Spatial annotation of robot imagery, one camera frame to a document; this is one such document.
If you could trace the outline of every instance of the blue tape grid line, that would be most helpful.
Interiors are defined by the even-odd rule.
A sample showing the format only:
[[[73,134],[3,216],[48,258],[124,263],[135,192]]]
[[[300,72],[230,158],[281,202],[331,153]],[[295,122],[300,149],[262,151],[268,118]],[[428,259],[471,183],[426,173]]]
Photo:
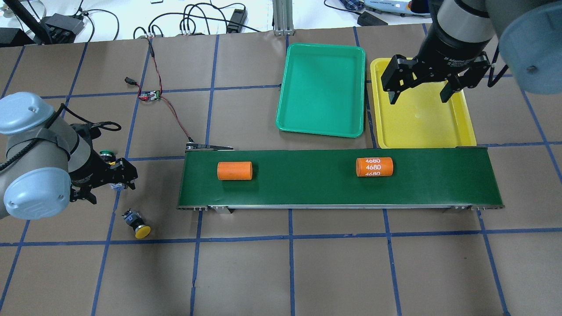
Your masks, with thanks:
[[[353,27],[353,35],[355,36],[355,45],[361,47],[359,43],[359,35],[357,34],[357,27]],[[371,83],[371,80],[366,80],[365,83]],[[369,122],[369,130],[371,132],[371,141],[373,143],[373,148],[377,147],[377,142],[375,140],[374,127],[373,127],[373,114],[371,113],[371,105],[369,102],[369,92],[368,85],[365,85],[365,107],[367,109],[367,121]]]
[[[21,50],[20,50],[20,54],[17,57],[16,64],[13,66],[12,73],[10,74],[10,77],[8,78],[8,82],[6,83],[6,86],[4,87],[4,91],[2,92],[2,96],[0,98],[3,98],[3,97],[6,96],[6,92],[8,91],[8,87],[10,86],[10,83],[12,83],[13,75],[16,73],[17,66],[20,64],[21,56],[24,54],[24,50],[25,50],[25,46],[22,46]]]
[[[16,255],[13,257],[12,267],[10,268],[10,272],[8,274],[8,278],[6,279],[6,284],[4,285],[4,290],[2,291],[2,297],[0,297],[0,311],[2,311],[2,306],[4,306],[4,301],[6,299],[6,295],[8,294],[8,288],[10,287],[10,282],[12,281],[13,272],[16,269],[17,259],[20,257],[21,247],[24,243],[25,235],[28,232],[29,228],[29,220],[25,222],[24,230],[21,232],[20,242],[18,243]]]
[[[86,56],[86,49],[88,49],[88,43],[84,43],[84,48],[82,49],[82,55],[80,56],[78,67],[76,68],[76,72],[74,73],[74,78],[72,79],[72,84],[70,85],[69,94],[67,94],[65,97],[65,106],[69,106],[70,97],[72,96],[72,92],[74,91],[74,86],[76,85],[76,81],[78,80],[78,75],[80,74],[80,69],[82,68],[82,62],[84,61],[84,56]],[[61,117],[64,118],[65,114],[66,114],[66,110],[62,110]]]
[[[486,233],[486,226],[484,225],[484,220],[482,219],[482,213],[477,210],[478,220],[480,221],[480,229],[482,231],[482,236],[484,237],[484,244],[486,246],[486,251],[488,252],[488,258],[490,260],[490,266],[492,268],[493,279],[496,282],[497,293],[500,297],[501,308],[504,311],[505,316],[510,316],[507,310],[507,305],[505,304],[504,291],[501,289],[500,278],[497,275],[496,262],[493,259],[492,248],[490,247],[490,242],[488,240],[488,234]]]
[[[195,239],[195,255],[193,256],[193,274],[191,279],[191,299],[189,301],[189,315],[195,313],[195,292],[197,283],[197,269],[199,268],[199,249],[201,247],[201,227],[203,225],[203,211],[197,217],[197,238]]]
[[[148,59],[150,58],[150,47],[146,50],[146,59],[144,60],[144,67],[142,71],[142,76],[140,78],[140,86],[144,84],[144,77],[146,76],[146,68],[148,67]],[[129,137],[127,138],[127,148],[125,149],[125,158],[129,159],[129,150],[131,148],[131,140],[133,139],[133,130],[135,128],[135,122],[137,121],[137,111],[139,109],[139,98],[135,99],[135,107],[133,109],[133,117],[131,118],[131,127],[129,128]]]
[[[212,74],[211,74],[211,90],[209,95],[209,111],[207,113],[207,131],[205,134],[205,144],[209,144],[209,136],[211,132],[211,115],[212,115],[212,101],[213,95],[215,93],[215,78],[216,78],[216,62],[219,55],[219,38],[217,35],[215,39],[215,52],[212,61]],[[197,283],[197,269],[199,267],[199,249],[201,247],[201,227],[203,223],[203,211],[199,211],[199,216],[197,218],[197,238],[195,241],[195,255],[193,256],[193,275],[191,284],[191,299],[189,302],[189,315],[193,316],[195,313],[195,293],[196,293],[196,283]]]
[[[147,52],[146,52],[146,59],[144,61],[144,67],[143,67],[143,72],[142,72],[142,77],[140,79],[140,86],[143,86],[144,83],[144,77],[146,76],[146,69],[148,66],[148,58],[150,56],[150,50],[149,48],[147,48]],[[131,127],[129,129],[129,136],[127,138],[127,147],[125,150],[125,158],[127,159],[129,156],[129,149],[131,146],[131,139],[133,137],[133,130],[134,130],[134,125],[135,125],[135,120],[137,117],[137,110],[138,110],[138,105],[139,105],[139,99],[137,98],[135,100],[135,108],[133,110],[133,116],[131,118]],[[109,246],[111,244],[111,234],[113,232],[113,225],[115,223],[115,211],[117,210],[117,206],[119,204],[119,197],[121,196],[121,192],[117,192],[116,196],[115,196],[115,203],[113,206],[113,212],[111,213],[111,219],[109,222],[109,227],[107,229],[107,237],[105,240],[105,247],[103,248],[103,256],[102,256],[102,262],[101,265],[99,266],[99,274],[98,274],[98,282],[96,284],[96,291],[94,294],[94,301],[92,303],[92,312],[91,312],[91,316],[94,316],[96,314],[96,310],[97,310],[97,305],[98,305],[98,298],[99,298],[99,290],[101,288],[101,283],[103,280],[103,272],[105,271],[105,263],[107,261],[107,253],[109,251]]]
[[[209,134],[211,130],[212,99],[215,94],[216,60],[219,54],[219,35],[215,39],[215,53],[212,61],[211,89],[209,94],[209,111],[207,113],[207,132],[205,134],[205,144],[209,144]]]
[[[384,231],[388,246],[388,260],[390,262],[390,272],[392,276],[392,287],[394,288],[394,300],[396,301],[396,313],[402,316],[402,306],[400,305],[400,293],[398,292],[398,281],[396,279],[396,267],[394,265],[394,252],[392,251],[392,234],[390,233],[390,224],[388,222],[388,211],[383,209]]]
[[[268,89],[279,88],[281,84],[264,84],[264,85],[240,85],[235,87],[215,87],[215,91],[224,90],[243,90],[243,89]],[[162,90],[162,93],[178,93],[178,92],[204,92],[210,91],[211,88],[191,88],[191,89],[168,89]],[[134,96],[137,95],[135,91],[127,92],[108,92],[108,93],[89,93],[89,94],[73,94],[72,96],[41,96],[43,99],[58,99],[58,98],[92,98],[92,97],[111,97],[111,96]]]
[[[289,209],[289,283],[291,294],[291,316],[295,316],[294,308],[294,238],[293,238],[293,209]]]
[[[550,160],[552,160],[552,164],[554,165],[554,169],[556,170],[556,174],[558,175],[558,180],[560,181],[560,183],[562,183],[562,173],[560,172],[560,168],[558,167],[558,162],[556,162],[556,157],[554,157],[554,153],[552,152],[552,148],[550,148],[550,144],[549,144],[548,140],[546,139],[545,132],[542,130],[541,123],[539,123],[539,121],[538,121],[538,117],[534,112],[533,106],[531,105],[531,102],[529,101],[529,98],[527,97],[527,94],[522,89],[521,89],[521,94],[523,95],[523,98],[525,99],[525,102],[527,103],[527,107],[529,108],[529,111],[531,112],[531,115],[533,116],[534,123],[537,126],[538,132],[541,134],[542,141],[544,142],[544,145],[546,146],[546,150],[548,150],[548,152],[549,152]]]
[[[491,234],[522,234],[522,233],[562,233],[562,227],[550,228],[510,228],[510,229],[486,229],[472,231],[434,231],[434,232],[391,232],[391,237],[425,237],[425,236],[462,236]],[[147,245],[165,243],[206,243],[206,242],[245,242],[245,241],[267,241],[267,240],[307,240],[307,239],[343,239],[343,238],[383,238],[386,233],[361,233],[361,234],[293,234],[293,235],[271,235],[253,237],[209,237],[209,238],[171,238],[171,239],[148,239],[148,240],[112,240],[110,245]],[[34,242],[0,242],[0,247],[36,247],[36,246],[91,246],[105,245],[106,241],[34,241]]]
[[[104,242],[105,247],[103,248],[102,262],[101,262],[101,265],[99,266],[98,281],[96,283],[96,291],[94,293],[94,301],[92,303],[92,312],[90,313],[91,316],[94,316],[96,314],[96,310],[97,310],[97,307],[98,307],[99,290],[101,289],[101,286],[102,286],[103,272],[105,271],[105,263],[106,263],[106,260],[107,260],[107,253],[109,251],[111,234],[113,233],[113,224],[115,222],[115,210],[117,210],[117,205],[119,204],[119,197],[120,196],[121,196],[121,192],[117,192],[117,195],[115,196],[115,203],[113,205],[113,212],[111,213],[111,219],[109,221],[109,228],[107,229],[107,237],[106,237],[106,240]]]

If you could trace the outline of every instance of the table surface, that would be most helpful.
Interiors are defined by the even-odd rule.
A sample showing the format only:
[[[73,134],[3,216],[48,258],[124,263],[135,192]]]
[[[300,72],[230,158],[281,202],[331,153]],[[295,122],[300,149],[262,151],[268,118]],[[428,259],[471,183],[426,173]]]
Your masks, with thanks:
[[[371,78],[365,132],[347,139],[275,126],[285,50],[359,45],[370,62],[413,56],[424,26],[297,30],[154,39],[164,96],[196,142],[240,150],[377,146]],[[495,49],[491,43],[488,53]],[[147,41],[0,49],[0,92],[39,94],[92,121],[138,169],[137,189],[94,190],[97,205],[53,218],[0,221],[2,315],[557,315],[562,309],[561,95],[522,92],[508,74],[466,89],[505,208],[177,210],[186,137],[161,102]],[[72,117],[65,118],[76,122]],[[0,136],[0,148],[6,138]],[[130,207],[152,227],[136,240]]]

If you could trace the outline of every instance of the orange cylinder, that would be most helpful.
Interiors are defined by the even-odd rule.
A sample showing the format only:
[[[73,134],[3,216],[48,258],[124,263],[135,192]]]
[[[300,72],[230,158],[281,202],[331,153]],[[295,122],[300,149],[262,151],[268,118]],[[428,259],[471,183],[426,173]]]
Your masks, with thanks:
[[[394,172],[390,157],[357,158],[355,173],[358,177],[387,177]]]
[[[221,161],[216,167],[219,180],[251,180],[251,161]]]

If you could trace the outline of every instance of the conveyor belt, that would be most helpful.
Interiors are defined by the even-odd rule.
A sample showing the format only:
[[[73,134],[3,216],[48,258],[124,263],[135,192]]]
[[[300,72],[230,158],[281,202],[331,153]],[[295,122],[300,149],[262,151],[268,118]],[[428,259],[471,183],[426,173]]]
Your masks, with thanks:
[[[391,157],[390,177],[359,178],[358,157]],[[253,180],[220,181],[220,161],[251,161]],[[178,208],[503,207],[485,147],[192,151]]]

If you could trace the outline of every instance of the cable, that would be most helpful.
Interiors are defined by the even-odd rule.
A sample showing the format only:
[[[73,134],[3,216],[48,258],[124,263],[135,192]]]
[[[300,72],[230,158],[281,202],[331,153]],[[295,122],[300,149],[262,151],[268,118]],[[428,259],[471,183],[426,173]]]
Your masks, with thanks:
[[[158,28],[158,30],[160,31],[160,35],[162,35],[162,37],[164,37],[164,32],[162,32],[162,29],[161,29],[158,25],[156,25],[156,24],[153,24],[153,25],[152,25],[152,34],[153,34],[154,36],[156,36],[156,32],[154,32],[154,28]]]
[[[166,15],[175,15],[175,14],[177,14],[177,15],[183,15],[183,13],[181,13],[181,12],[162,13],[161,15],[158,15],[157,17],[155,17],[154,19],[152,19],[152,21],[150,22],[150,25],[152,25],[152,24],[154,23],[154,21],[156,21],[157,19],[159,19],[159,18],[161,18],[161,17],[163,17],[163,16],[166,16]],[[224,21],[224,20],[222,20],[222,19],[215,19],[214,17],[202,17],[202,16],[196,16],[196,15],[192,15],[191,17],[198,17],[198,18],[200,18],[200,19],[209,19],[209,20],[213,20],[213,21]],[[260,30],[256,30],[256,29],[251,28],[251,27],[249,27],[249,26],[247,26],[247,25],[245,25],[245,24],[240,24],[240,23],[237,23],[237,22],[234,22],[234,21],[230,21],[230,20],[226,20],[226,22],[232,23],[232,24],[234,24],[234,25],[243,26],[244,28],[247,28],[247,29],[252,30],[252,31],[261,32]]]
[[[181,21],[179,21],[179,30],[185,31],[185,33],[188,34],[185,28],[182,29],[182,26],[184,26],[183,21],[185,20],[187,20],[188,27],[189,27],[189,22],[190,21],[193,22],[193,32],[195,33],[197,31],[197,24],[195,24],[195,21],[193,21],[193,19],[190,17],[184,17]]]
[[[142,26],[137,26],[137,28],[133,31],[133,39],[135,39],[135,34],[137,33],[137,30],[142,30],[142,32],[144,32],[144,36],[146,36],[148,38],[148,33],[146,33],[146,30],[142,27]]]
[[[190,141],[193,141],[191,139],[191,137],[189,136],[189,133],[187,132],[187,130],[185,129],[185,127],[183,126],[182,122],[179,120],[178,114],[175,111],[174,106],[172,105],[172,103],[170,101],[168,101],[168,99],[166,99],[165,97],[160,97],[162,100],[164,100],[166,102],[166,104],[168,105],[168,108],[170,109],[170,111],[172,112],[172,115],[174,116],[174,118],[176,119],[176,121],[178,122],[179,126],[181,127],[181,129],[183,130],[185,136],[187,136],[187,138]]]
[[[235,4],[241,5],[242,7],[244,7],[244,11],[246,10],[246,5],[245,5],[244,3],[240,3],[240,2],[231,3],[231,4],[227,5],[227,6],[219,7],[219,9],[228,8],[228,7],[234,6]]]
[[[492,65],[490,67],[490,74],[488,76],[488,87],[489,88],[492,88],[494,85],[496,85],[496,83],[501,79],[501,77],[509,69],[509,67],[507,65],[505,65],[500,70],[500,72],[497,74],[496,77],[493,76],[493,71],[494,71],[494,68],[496,67],[496,61],[497,61],[497,57],[498,57],[499,54],[500,54],[500,45],[498,44],[498,46],[496,47],[496,52],[493,54]]]
[[[112,16],[115,17],[115,20],[117,21],[117,32],[115,33],[115,36],[113,37],[113,40],[117,39],[117,36],[119,35],[119,29],[120,29],[120,24],[119,24],[119,18],[115,15],[115,13],[108,11],[108,10],[104,10],[104,9],[90,9],[90,10],[86,10],[84,12],[92,12],[92,11],[101,11],[101,12],[106,12],[111,14]]]
[[[205,2],[200,2],[200,3],[194,4],[194,5],[192,6],[192,8],[189,9],[189,12],[187,13],[187,17],[190,17],[191,11],[192,11],[195,7],[197,7],[201,12],[203,12],[203,10],[199,7],[199,6],[202,6],[202,5],[210,6],[210,7],[212,7],[213,9],[215,9],[215,10],[217,10],[217,11],[220,12],[220,14],[223,16],[223,20],[224,20],[224,29],[225,29],[225,33],[226,33],[226,30],[228,30],[228,24],[226,23],[226,16],[224,15],[224,13],[223,13],[223,11],[222,11],[221,9],[217,8],[217,7],[214,6],[213,4],[209,4],[209,3],[205,3]],[[207,30],[209,30],[209,22],[208,22],[207,20],[205,20],[205,23],[207,23]]]
[[[80,4],[78,5],[78,9],[76,9],[76,12],[72,16],[76,16],[78,15],[78,12],[82,11],[82,3],[84,3],[84,0],[80,1]]]
[[[187,129],[185,128],[185,126],[183,126],[182,122],[180,121],[179,117],[178,117],[178,113],[176,112],[174,105],[172,105],[172,102],[170,102],[170,100],[168,100],[167,98],[165,98],[164,96],[162,96],[162,77],[160,76],[160,71],[158,69],[158,64],[156,63],[156,59],[155,59],[155,54],[154,54],[154,49],[152,47],[152,43],[151,41],[147,38],[148,41],[148,48],[150,49],[151,52],[151,56],[152,56],[152,61],[154,62],[154,68],[156,69],[156,74],[158,74],[158,83],[160,85],[160,100],[164,101],[166,103],[166,105],[168,106],[168,108],[170,109],[170,112],[172,113],[172,115],[174,116],[175,120],[178,122],[178,125],[180,126],[180,128],[182,129],[182,131],[185,133],[185,136],[187,136],[188,140],[190,142],[193,142],[193,140],[191,139],[191,137],[189,136],[189,133],[187,132]],[[134,85],[137,86],[139,88],[139,91],[137,93],[137,98],[141,101],[144,102],[148,102],[150,100],[151,97],[153,96],[143,96],[141,97],[141,91],[142,91],[142,87],[133,79],[126,77],[125,78],[125,82],[127,84],[130,85]]]
[[[186,12],[187,12],[187,8],[188,8],[189,6],[192,6],[192,8],[189,10],[189,15],[191,14],[191,10],[192,10],[194,7],[197,7],[197,8],[199,9],[199,11],[201,11],[201,14],[203,14],[203,18],[202,18],[202,19],[205,19],[205,24],[207,25],[207,33],[210,35],[210,34],[211,34],[211,29],[209,28],[209,20],[208,20],[207,15],[205,14],[205,12],[203,11],[202,8],[200,8],[199,6],[196,6],[195,4],[188,4],[188,5],[186,5],[186,6],[183,8],[183,16],[185,17],[185,16],[187,15]],[[189,31],[189,22],[187,22],[187,30]]]
[[[92,38],[94,37],[94,33],[96,32],[96,27],[94,26],[94,21],[92,21],[92,19],[89,17],[89,14],[87,12],[85,12],[85,14],[82,14],[82,15],[85,16],[90,21],[90,24],[92,25],[92,33],[90,35],[90,38],[87,41],[87,43],[89,43],[92,40]]]
[[[350,12],[350,13],[355,13],[355,14],[357,14],[357,15],[361,15],[361,13],[359,13],[359,12],[355,12],[355,11],[351,11],[351,10],[346,10],[346,9],[341,9],[341,8],[336,8],[336,7],[332,7],[332,6],[330,6],[330,5],[328,5],[328,4],[326,3],[326,0],[324,0],[324,5],[327,6],[327,7],[329,7],[329,8],[336,9],[336,10],[340,10],[340,11],[343,11],[343,12]]]
[[[18,21],[18,22],[20,23],[20,26],[21,26],[21,30],[25,32],[25,30],[24,30],[24,25],[23,25],[23,23],[21,23],[21,20],[20,20],[20,18],[19,18],[19,17],[17,17],[17,15],[14,15],[14,16],[16,17],[17,21]]]
[[[81,120],[84,123],[90,123],[92,124],[92,127],[98,127],[104,130],[110,130],[112,132],[117,132],[121,130],[121,125],[119,125],[116,122],[113,121],[102,121],[102,122],[98,122],[98,123],[94,123],[92,121],[89,121],[83,117],[81,117],[80,115],[74,113],[72,110],[70,110],[64,103],[61,103],[61,107],[63,107],[65,109],[66,112],[70,113],[72,116],[74,116],[75,118]],[[114,125],[115,128],[109,128],[107,127],[108,125]]]
[[[35,9],[33,8],[33,6],[31,5],[31,1],[28,0],[28,4],[29,4],[29,7],[31,8],[31,10],[33,11],[33,13],[35,13],[35,16],[37,17],[37,19],[38,19],[39,21],[41,21],[41,18],[39,17],[39,15],[37,14],[37,12],[36,12]]]

